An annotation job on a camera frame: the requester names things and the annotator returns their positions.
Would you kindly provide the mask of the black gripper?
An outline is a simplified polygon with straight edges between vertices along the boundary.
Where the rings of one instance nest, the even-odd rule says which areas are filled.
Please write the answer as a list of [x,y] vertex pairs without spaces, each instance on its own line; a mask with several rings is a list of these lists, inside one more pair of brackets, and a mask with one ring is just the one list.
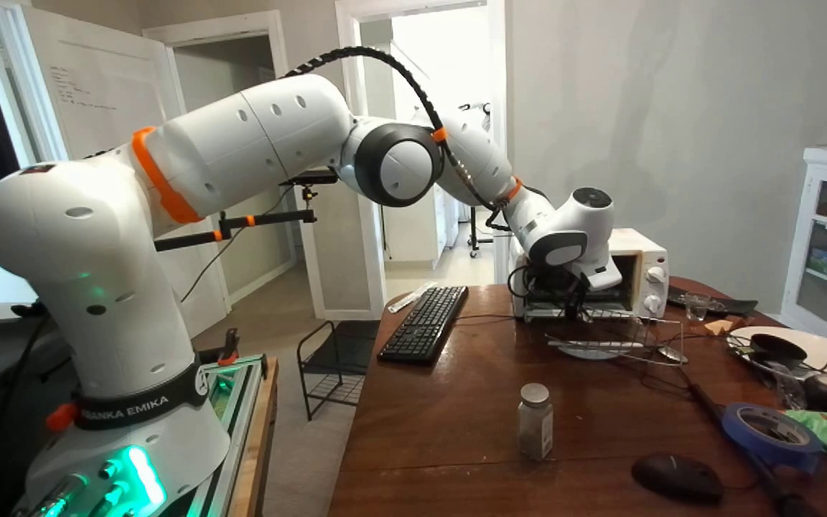
[[593,284],[582,273],[568,269],[528,264],[522,283],[531,303],[568,306],[572,323],[593,323],[582,303]]

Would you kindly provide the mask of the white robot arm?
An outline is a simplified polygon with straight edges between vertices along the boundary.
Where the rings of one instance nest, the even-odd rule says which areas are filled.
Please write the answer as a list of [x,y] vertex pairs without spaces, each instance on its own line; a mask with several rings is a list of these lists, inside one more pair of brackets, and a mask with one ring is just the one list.
[[27,475],[18,517],[155,517],[228,457],[178,299],[157,257],[205,246],[201,218],[328,164],[381,207],[440,187],[501,213],[541,293],[578,307],[620,283],[611,198],[528,191],[479,131],[356,115],[314,62],[84,162],[0,182],[0,269],[24,277],[71,349],[68,429]]

